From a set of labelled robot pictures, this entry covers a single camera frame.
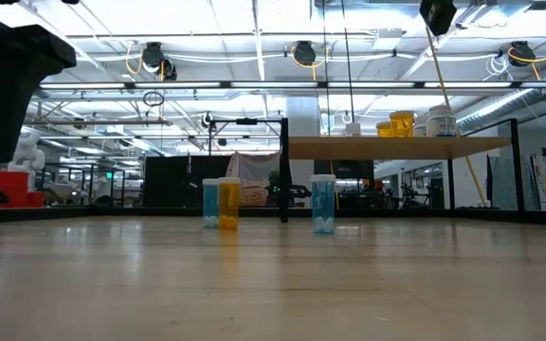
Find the wooden floor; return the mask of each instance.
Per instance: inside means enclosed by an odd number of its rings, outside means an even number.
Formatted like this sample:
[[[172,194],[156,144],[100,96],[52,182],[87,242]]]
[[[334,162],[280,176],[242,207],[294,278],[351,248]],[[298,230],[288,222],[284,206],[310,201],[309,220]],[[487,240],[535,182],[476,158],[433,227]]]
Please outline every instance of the wooden floor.
[[[546,226],[0,224],[0,340],[546,341]]]

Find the white robot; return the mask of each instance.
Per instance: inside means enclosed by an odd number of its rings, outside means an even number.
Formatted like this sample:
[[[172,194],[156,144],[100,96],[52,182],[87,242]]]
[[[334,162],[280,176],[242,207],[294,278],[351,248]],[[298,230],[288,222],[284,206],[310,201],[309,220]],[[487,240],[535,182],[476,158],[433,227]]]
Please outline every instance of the white robot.
[[[35,171],[40,171],[46,166],[46,155],[37,149],[38,141],[39,134],[37,133],[21,133],[14,157],[8,163],[8,171],[28,173],[28,191],[35,190]]]

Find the yellow cup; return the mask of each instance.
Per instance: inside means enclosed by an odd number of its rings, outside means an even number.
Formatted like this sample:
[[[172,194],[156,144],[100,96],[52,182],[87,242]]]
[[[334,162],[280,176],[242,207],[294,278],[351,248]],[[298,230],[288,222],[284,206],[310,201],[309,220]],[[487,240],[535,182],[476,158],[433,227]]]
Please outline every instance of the yellow cup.
[[[389,121],[376,124],[376,130],[378,131],[378,137],[393,137],[391,123]]]
[[[391,129],[395,137],[413,137],[414,136],[414,112],[398,111],[389,115],[391,119]]]
[[[218,228],[236,230],[239,226],[241,180],[227,177],[218,181]]]

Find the ceiling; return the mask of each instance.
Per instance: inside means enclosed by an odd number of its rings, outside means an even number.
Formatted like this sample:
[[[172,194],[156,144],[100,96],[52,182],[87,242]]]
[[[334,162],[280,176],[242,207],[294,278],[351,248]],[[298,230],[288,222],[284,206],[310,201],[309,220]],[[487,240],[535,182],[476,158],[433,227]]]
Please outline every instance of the ceiling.
[[[329,3],[325,25],[322,8],[313,7],[308,0],[82,0],[77,6],[60,1],[23,0],[21,4],[0,6],[0,21],[12,27],[42,25],[81,52],[77,67],[49,77],[45,82],[158,81],[144,68],[133,74],[126,67],[127,62],[131,68],[138,69],[140,49],[147,42],[163,44],[163,52],[176,66],[178,81],[311,81],[312,69],[297,65],[291,54],[284,56],[302,40],[312,42],[321,58],[325,46],[328,48],[329,62],[316,69],[318,81],[348,80],[349,65],[352,81],[437,81],[430,56],[419,58],[427,53],[428,39],[425,25],[417,14],[417,2],[349,7],[346,20],[332,5],[335,2]],[[490,67],[493,56],[500,50],[506,51],[510,43],[517,40],[527,41],[537,56],[546,56],[546,10],[527,10],[528,6],[527,1],[496,7],[459,6],[455,23],[460,22],[463,29],[451,29],[446,36],[435,39],[446,81],[498,81],[505,80],[507,73],[516,80],[533,77],[529,67],[508,66],[506,71],[502,67],[498,74]],[[345,39],[345,26],[348,39]],[[399,36],[385,38],[397,30],[401,32]],[[546,62],[538,66],[544,69]],[[167,91],[163,110],[153,109],[149,118],[156,119],[161,115],[173,125],[151,124],[149,127],[131,123],[144,118],[149,111],[139,95],[134,101],[40,99],[40,102],[42,115],[51,111],[47,119],[52,122],[78,117],[128,120],[123,126],[123,133],[128,136],[181,136],[203,135],[205,132],[199,127],[205,113],[215,118],[283,116],[285,99],[294,96],[284,92],[237,93],[231,90],[200,90],[199,94],[207,100],[195,100],[192,90]],[[353,103],[348,93],[328,97],[325,92],[314,91],[306,96],[317,99],[320,113],[336,114],[334,134],[341,134],[344,129],[342,116],[352,107],[362,130],[375,134],[376,123],[385,120],[392,111],[413,110],[424,114],[429,107],[444,102],[441,93],[359,94],[353,97]],[[468,94],[454,96],[451,103],[456,111],[480,98]],[[95,126],[77,130],[69,125],[29,124],[39,113],[38,102],[34,101],[28,108],[27,129],[51,136],[101,134]],[[252,139],[249,143],[229,141],[225,148],[217,147],[220,150],[269,151],[278,148],[277,137],[264,125],[249,131],[229,126],[226,132],[269,136]],[[202,153],[200,146],[207,141],[178,137],[146,142],[157,146],[160,152],[175,154]],[[64,150],[67,146],[85,142],[59,140],[58,143]],[[128,153],[113,140],[91,142],[91,147],[112,155]]]

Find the wooden shelf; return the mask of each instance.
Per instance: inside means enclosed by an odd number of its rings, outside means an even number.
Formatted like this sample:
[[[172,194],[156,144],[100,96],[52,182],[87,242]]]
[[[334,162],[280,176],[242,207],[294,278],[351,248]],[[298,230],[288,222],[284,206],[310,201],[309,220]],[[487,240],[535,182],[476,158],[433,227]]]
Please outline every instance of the wooden shelf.
[[[290,137],[290,159],[446,160],[509,145],[509,137]]]

